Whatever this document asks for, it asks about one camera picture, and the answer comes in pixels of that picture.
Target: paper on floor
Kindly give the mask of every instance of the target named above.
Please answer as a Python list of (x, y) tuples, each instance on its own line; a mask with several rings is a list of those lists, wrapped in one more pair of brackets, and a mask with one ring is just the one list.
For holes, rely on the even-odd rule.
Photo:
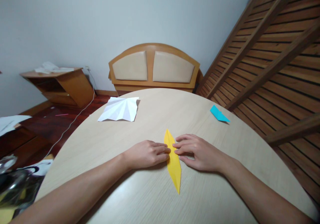
[(44, 74), (50, 74), (50, 73), (61, 73), (61, 72), (70, 72), (74, 71), (74, 68), (68, 68), (68, 67), (58, 67), (55, 64), (47, 61), (42, 64), (42, 67), (34, 69), (37, 73), (44, 73)]
[(111, 97), (98, 121), (109, 120), (127, 120), (134, 121), (137, 114), (137, 100), (139, 97), (119, 98)]
[(14, 126), (21, 121), (31, 118), (31, 116), (9, 116), (0, 117), (0, 136), (3, 136), (7, 132), (15, 130)]
[(53, 159), (44, 159), (34, 165), (31, 166), (27, 166), (27, 167), (38, 167), (39, 170), (35, 172), (35, 170), (33, 168), (30, 168), (28, 170), (32, 171), (34, 176), (45, 176), (48, 172), (48, 170), (50, 169), (51, 165), (53, 163)]

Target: folded paper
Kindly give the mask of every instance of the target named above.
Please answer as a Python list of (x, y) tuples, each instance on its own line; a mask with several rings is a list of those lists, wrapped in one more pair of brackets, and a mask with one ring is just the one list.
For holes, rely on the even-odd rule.
[(110, 97), (102, 115), (98, 121), (109, 120), (127, 120), (134, 121), (137, 114), (137, 100), (139, 97), (119, 98)]
[(210, 112), (217, 118), (218, 121), (230, 122), (215, 105), (211, 108)]
[(173, 181), (173, 184), (176, 187), (178, 194), (180, 194), (180, 182), (181, 182), (180, 160), (179, 160), (179, 156), (174, 152), (176, 148), (174, 148), (172, 144), (175, 143), (175, 140), (171, 135), (171, 133), (168, 131), (168, 129), (164, 136), (164, 143), (167, 144), (168, 148), (171, 149), (171, 152), (169, 153), (169, 159), (167, 160), (167, 167), (168, 167), (168, 171), (171, 176), (171, 179)]

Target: beige cushioned panel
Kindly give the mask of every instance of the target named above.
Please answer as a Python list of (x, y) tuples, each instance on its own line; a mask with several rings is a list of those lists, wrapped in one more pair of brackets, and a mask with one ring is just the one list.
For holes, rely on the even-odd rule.
[(127, 55), (113, 65), (118, 80), (148, 80), (147, 56), (145, 51)]
[(153, 81), (190, 83), (194, 65), (173, 54), (156, 51)]

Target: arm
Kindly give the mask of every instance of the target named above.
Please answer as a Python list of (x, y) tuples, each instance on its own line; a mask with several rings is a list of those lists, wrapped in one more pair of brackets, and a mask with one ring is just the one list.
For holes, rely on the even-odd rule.
[(312, 223), (313, 221), (255, 177), (239, 161), (196, 135), (176, 138), (176, 154), (193, 153), (195, 160), (180, 156), (186, 165), (222, 173), (239, 193), (259, 223)]
[(13, 219), (11, 224), (76, 223), (126, 172), (164, 162), (169, 152), (165, 144), (140, 142), (58, 187)]

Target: table top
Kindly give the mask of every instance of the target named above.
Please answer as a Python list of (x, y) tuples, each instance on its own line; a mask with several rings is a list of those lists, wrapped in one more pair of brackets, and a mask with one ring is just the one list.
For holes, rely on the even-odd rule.
[[(83, 69), (83, 68), (82, 67), (75, 67), (74, 71), (81, 70), (81, 69)], [(44, 74), (44, 73), (35, 72), (33, 70), (33, 71), (21, 73), (20, 75), (25, 77), (25, 78), (54, 78), (54, 77), (58, 77), (58, 76), (62, 76), (62, 75), (68, 74), (70, 72), (72, 72), (72, 71)]]
[[(271, 147), (242, 120), (201, 96), (176, 89), (144, 89), (122, 97), (141, 100), (134, 122), (98, 122), (104, 106), (70, 136), (47, 173), (37, 199), (143, 140), (162, 142), (198, 135), (240, 160), (254, 175), (310, 217), (317, 210)], [(230, 120), (210, 113), (215, 104)], [(132, 171), (120, 179), (84, 217), (90, 223), (256, 223), (253, 215), (218, 174), (202, 173), (181, 162), (178, 195), (166, 164)]]

